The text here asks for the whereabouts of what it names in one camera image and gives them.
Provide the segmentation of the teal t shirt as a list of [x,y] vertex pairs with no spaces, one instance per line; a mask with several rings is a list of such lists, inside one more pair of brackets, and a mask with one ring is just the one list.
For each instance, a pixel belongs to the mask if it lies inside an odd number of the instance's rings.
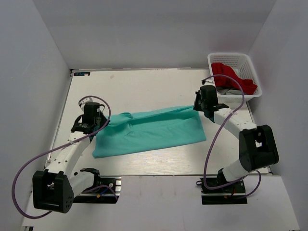
[[177,147],[206,140],[199,113],[192,106],[111,116],[96,135],[92,156],[111,156]]

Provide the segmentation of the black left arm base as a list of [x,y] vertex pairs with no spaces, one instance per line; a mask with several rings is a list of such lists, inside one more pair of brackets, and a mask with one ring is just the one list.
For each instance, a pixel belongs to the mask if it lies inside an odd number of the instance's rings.
[[95,176],[82,172],[69,182],[77,204],[115,204],[120,196],[121,177]]

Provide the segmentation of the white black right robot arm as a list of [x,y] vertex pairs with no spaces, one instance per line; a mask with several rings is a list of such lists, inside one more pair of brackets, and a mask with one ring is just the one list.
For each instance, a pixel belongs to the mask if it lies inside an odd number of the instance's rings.
[[211,153],[223,129],[239,141],[238,159],[218,171],[215,186],[209,186],[207,182],[204,182],[208,190],[220,189],[228,192],[235,186],[235,183],[251,172],[278,163],[279,154],[270,126],[260,126],[246,121],[237,115],[235,109],[232,110],[227,105],[219,103],[214,86],[201,86],[195,94],[194,110],[203,112],[206,118],[220,126],[208,152]]

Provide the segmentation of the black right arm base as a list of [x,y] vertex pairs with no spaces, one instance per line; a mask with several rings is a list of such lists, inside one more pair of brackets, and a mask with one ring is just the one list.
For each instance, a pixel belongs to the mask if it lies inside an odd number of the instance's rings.
[[196,186],[201,188],[202,205],[245,205],[246,191],[243,181],[225,188],[210,190],[205,187],[204,179],[200,178]]

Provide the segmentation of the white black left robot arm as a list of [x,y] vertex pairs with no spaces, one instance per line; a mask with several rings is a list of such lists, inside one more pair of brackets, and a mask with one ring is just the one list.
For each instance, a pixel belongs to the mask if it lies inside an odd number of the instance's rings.
[[86,190],[97,192],[102,186],[100,172],[94,168],[73,169],[85,149],[91,144],[93,132],[108,122],[100,110],[101,104],[88,102],[71,128],[68,146],[56,159],[32,178],[33,205],[36,209],[67,213],[74,198]]

